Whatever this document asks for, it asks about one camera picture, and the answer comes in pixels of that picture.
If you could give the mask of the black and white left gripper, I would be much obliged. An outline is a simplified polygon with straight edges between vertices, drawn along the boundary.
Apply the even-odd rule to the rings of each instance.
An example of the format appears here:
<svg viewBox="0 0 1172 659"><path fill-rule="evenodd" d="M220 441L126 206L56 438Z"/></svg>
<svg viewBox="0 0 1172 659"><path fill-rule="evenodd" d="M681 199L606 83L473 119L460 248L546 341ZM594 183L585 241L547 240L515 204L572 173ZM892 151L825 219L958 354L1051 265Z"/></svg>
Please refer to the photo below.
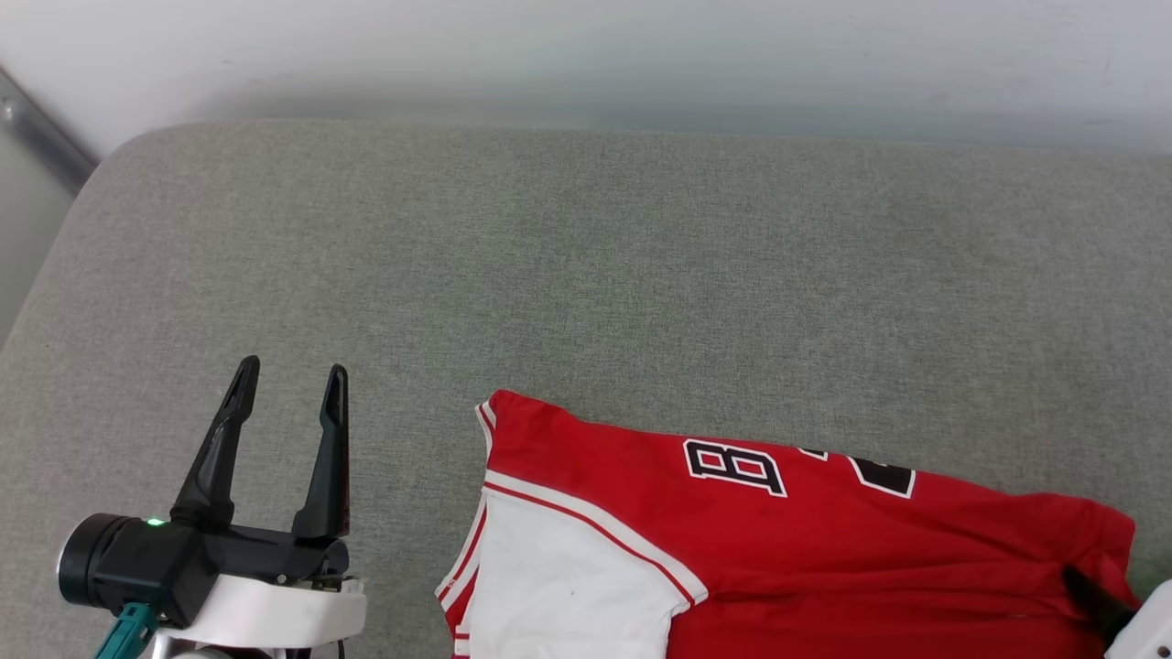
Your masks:
<svg viewBox="0 0 1172 659"><path fill-rule="evenodd" d="M341 539L350 529L342 364L331 367L309 490L289 534L229 526L240 432L259 374L258 356L241 359L170 521L93 514L61 550L56 577L67 603L108 610L114 621L128 603L154 609L159 625L143 655L311 655L326 647L345 654L348 639L363 633L364 582L349 575Z"/></svg>

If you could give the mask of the grey fabric sofa cushion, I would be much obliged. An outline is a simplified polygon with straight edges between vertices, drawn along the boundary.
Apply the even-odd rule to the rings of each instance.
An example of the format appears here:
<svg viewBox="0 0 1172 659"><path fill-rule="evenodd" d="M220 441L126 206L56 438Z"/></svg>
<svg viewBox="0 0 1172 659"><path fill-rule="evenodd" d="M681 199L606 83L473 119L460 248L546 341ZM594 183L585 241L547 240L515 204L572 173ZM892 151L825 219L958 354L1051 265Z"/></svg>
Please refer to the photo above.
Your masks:
<svg viewBox="0 0 1172 659"><path fill-rule="evenodd" d="M91 659L56 561L170 509L243 356L233 500L288 528L349 372L348 655L440 659L473 406L1067 492L1172 578L1172 156L267 120L96 168L0 349L0 659Z"/></svg>

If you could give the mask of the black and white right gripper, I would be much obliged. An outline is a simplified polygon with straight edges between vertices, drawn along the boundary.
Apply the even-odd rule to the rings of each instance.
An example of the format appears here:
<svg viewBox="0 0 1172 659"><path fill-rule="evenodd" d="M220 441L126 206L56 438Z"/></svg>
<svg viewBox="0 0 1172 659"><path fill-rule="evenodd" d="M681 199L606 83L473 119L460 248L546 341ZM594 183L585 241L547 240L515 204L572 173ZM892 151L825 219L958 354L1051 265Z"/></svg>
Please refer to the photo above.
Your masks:
<svg viewBox="0 0 1172 659"><path fill-rule="evenodd" d="M1172 659L1172 579L1164 580L1137 612L1078 568L1062 570L1067 592L1102 643L1102 659Z"/></svg>

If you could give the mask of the grey metal rail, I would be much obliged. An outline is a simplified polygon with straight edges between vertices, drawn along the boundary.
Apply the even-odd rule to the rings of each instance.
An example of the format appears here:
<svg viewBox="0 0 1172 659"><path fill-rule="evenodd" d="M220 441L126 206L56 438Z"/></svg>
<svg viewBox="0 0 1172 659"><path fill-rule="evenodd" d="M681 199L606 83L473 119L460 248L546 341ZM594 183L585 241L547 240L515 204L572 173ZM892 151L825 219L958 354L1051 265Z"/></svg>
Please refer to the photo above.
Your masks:
<svg viewBox="0 0 1172 659"><path fill-rule="evenodd" d="M0 66L0 128L11 134L76 197L100 161L38 107Z"/></svg>

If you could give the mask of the red and white jersey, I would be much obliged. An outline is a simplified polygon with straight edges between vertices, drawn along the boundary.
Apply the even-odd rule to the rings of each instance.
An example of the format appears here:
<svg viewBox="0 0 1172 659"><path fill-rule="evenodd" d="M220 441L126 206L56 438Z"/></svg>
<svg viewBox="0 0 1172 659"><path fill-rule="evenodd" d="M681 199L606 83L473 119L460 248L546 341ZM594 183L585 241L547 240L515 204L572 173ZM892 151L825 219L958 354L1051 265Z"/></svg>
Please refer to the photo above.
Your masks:
<svg viewBox="0 0 1172 659"><path fill-rule="evenodd" d="M1062 579L1140 609L1134 521L868 458L473 415L472 529L435 595L452 659L1102 659Z"/></svg>

